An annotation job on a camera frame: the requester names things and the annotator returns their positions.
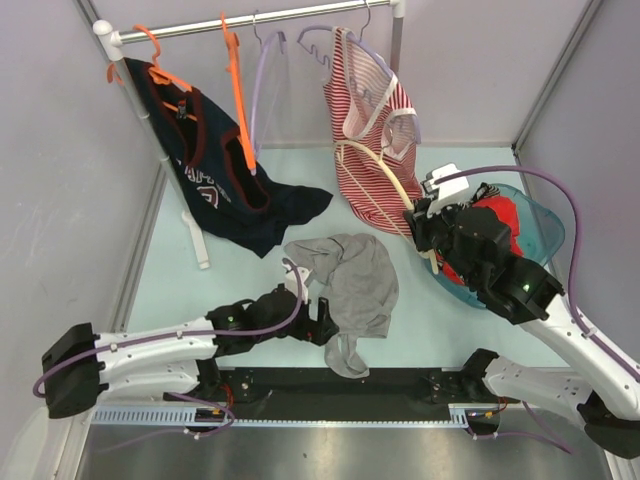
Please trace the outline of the cream plastic hanger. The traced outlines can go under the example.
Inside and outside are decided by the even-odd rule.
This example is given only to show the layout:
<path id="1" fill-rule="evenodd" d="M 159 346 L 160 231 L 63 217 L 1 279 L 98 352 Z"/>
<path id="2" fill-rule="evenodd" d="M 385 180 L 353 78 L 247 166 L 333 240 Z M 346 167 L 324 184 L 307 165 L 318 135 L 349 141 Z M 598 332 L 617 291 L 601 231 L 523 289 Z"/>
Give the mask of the cream plastic hanger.
<path id="1" fill-rule="evenodd" d="M 433 250 L 429 251 L 419 251 L 415 246 L 413 240 L 410 240 L 407 235 L 403 233 L 398 224 L 387 214 L 387 212 L 376 202 L 376 200 L 370 195 L 368 190 L 359 182 L 359 180 L 351 173 L 351 171 L 344 164 L 344 149 L 346 146 L 351 146 L 352 148 L 365 153 L 369 156 L 379 167 L 379 169 L 385 174 L 388 181 L 394 187 L 395 191 L 399 195 L 404 207 L 409 212 L 414 211 L 414 204 L 411 201 L 410 197 L 407 195 L 404 187 L 401 182 L 398 180 L 393 171 L 387 166 L 384 162 L 384 152 L 381 152 L 379 155 L 376 155 L 371 149 L 366 147 L 363 144 L 354 142 L 352 140 L 341 140 L 335 142 L 333 145 L 333 152 L 335 158 L 338 160 L 338 163 L 343 166 L 344 170 L 347 172 L 352 181 L 358 186 L 358 188 L 367 196 L 370 202 L 378 209 L 379 213 L 384 216 L 387 222 L 395 229 L 396 233 L 399 234 L 409 245 L 414 247 L 416 253 L 423 259 L 429 262 L 432 273 L 437 275 L 439 273 L 439 265 L 437 261 L 436 254 Z"/>

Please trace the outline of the grey tank top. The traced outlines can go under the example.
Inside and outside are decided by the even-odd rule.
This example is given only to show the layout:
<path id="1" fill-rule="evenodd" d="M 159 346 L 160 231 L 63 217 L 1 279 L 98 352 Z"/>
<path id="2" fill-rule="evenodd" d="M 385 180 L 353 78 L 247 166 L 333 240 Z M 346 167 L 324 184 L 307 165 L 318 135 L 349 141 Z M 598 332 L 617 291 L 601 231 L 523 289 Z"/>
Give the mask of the grey tank top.
<path id="1" fill-rule="evenodd" d="M 370 234 L 336 234 L 298 240 L 284 247 L 293 262 L 322 285 L 329 313 L 338 327 L 325 345 L 326 365 L 337 375 L 360 379 L 369 366 L 358 341 L 384 339 L 399 298 L 399 281 L 384 244 Z"/>

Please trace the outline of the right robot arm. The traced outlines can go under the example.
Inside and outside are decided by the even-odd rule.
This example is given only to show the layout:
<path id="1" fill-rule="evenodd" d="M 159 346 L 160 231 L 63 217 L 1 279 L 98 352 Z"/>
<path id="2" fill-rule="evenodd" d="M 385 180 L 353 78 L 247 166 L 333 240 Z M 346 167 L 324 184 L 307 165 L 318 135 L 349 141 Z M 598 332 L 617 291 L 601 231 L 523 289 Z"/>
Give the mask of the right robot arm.
<path id="1" fill-rule="evenodd" d="M 477 349 L 460 372 L 463 393 L 473 401 L 493 395 L 532 403 L 574 421 L 604 450 L 638 458 L 639 368 L 579 312 L 555 313 L 565 290 L 522 255 L 516 209 L 503 216 L 485 202 L 430 207 L 424 199 L 403 213 L 417 250 L 433 253 L 488 311 L 541 340 L 578 375 L 554 376 Z"/>

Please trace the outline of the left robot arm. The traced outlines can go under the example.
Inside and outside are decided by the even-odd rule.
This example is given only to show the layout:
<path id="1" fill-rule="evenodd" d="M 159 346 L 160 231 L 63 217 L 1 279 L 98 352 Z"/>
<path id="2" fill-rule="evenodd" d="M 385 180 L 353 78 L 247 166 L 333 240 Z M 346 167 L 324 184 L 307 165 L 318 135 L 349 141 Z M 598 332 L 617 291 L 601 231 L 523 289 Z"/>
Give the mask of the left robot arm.
<path id="1" fill-rule="evenodd" d="M 52 419 L 83 413 L 104 399 L 230 403 L 233 393 L 218 359 L 286 337 L 323 346 L 337 332 L 327 299 L 320 299 L 316 316 L 310 316 L 307 298 L 284 285 L 256 300 L 149 332 L 98 334 L 82 323 L 43 354 L 33 393 L 45 401 Z"/>

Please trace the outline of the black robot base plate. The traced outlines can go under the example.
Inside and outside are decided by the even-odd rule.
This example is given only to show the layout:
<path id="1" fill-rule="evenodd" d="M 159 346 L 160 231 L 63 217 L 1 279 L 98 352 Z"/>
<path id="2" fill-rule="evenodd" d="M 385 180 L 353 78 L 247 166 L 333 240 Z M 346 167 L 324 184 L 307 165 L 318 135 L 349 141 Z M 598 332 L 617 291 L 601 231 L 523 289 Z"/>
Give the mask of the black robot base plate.
<path id="1" fill-rule="evenodd" d="M 433 418 L 453 404 L 497 414 L 508 404 L 471 376 L 440 368 L 374 368 L 363 379 L 343 378 L 327 368 L 213 370 L 187 395 L 226 402 L 233 413 L 240 408 L 333 420 Z"/>

